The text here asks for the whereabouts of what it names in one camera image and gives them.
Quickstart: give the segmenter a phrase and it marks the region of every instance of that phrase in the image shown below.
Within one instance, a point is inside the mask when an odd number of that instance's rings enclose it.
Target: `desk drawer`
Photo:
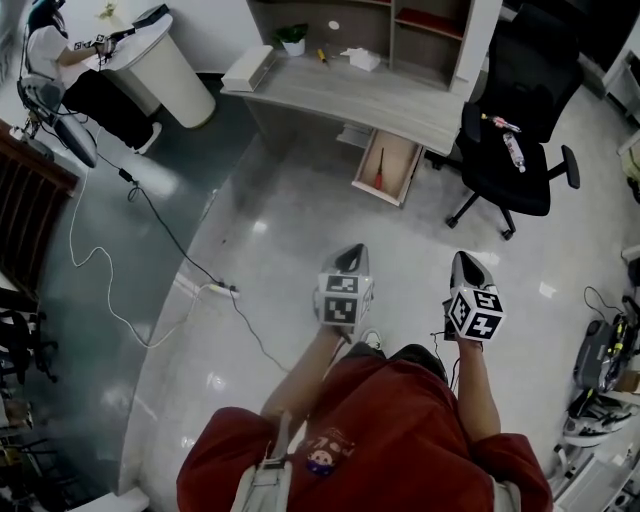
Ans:
[[[382,189],[376,190],[374,183],[382,161]],[[409,190],[411,178],[420,161],[422,146],[387,132],[374,130],[364,153],[358,173],[351,183],[365,192],[401,206]]]

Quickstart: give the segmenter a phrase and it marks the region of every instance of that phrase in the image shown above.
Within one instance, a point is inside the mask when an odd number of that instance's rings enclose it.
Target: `red t-shirt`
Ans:
[[[276,437],[277,429],[254,413],[217,411],[178,476],[181,512],[230,510],[240,477]],[[290,512],[492,511],[489,475],[518,487],[522,512],[552,506],[526,437],[500,434],[471,444],[454,394],[405,361],[337,363],[290,461]]]

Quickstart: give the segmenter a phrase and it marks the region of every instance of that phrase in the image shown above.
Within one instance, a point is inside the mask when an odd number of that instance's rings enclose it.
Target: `white shirt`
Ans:
[[[73,66],[58,64],[58,57],[68,44],[68,39],[53,26],[36,30],[29,37],[29,45],[27,46],[27,58],[31,70],[61,81],[65,89],[69,89],[76,83],[80,75],[89,71],[89,68],[82,62]]]

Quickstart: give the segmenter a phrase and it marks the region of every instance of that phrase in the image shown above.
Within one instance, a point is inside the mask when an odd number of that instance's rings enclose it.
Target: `black office chair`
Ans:
[[[428,152],[439,169],[448,164],[462,171],[462,181],[474,191],[467,203],[446,222],[458,220],[482,196],[500,207],[509,229],[516,231],[510,211],[544,216],[549,213],[549,181],[566,173],[569,186],[580,188],[578,165],[571,149],[562,146],[564,161],[551,170],[541,142],[549,142],[562,110],[582,82],[575,35],[550,14],[524,4],[512,22],[499,21],[491,41],[489,76],[477,103],[467,103],[456,144],[463,161]],[[503,141],[505,130],[481,114],[500,116],[522,130],[515,134],[526,171],[513,164]]]

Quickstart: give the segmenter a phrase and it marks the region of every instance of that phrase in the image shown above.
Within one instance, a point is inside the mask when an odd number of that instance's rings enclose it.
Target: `wooden railing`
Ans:
[[[0,271],[38,298],[49,239],[78,177],[9,135],[0,120]]]

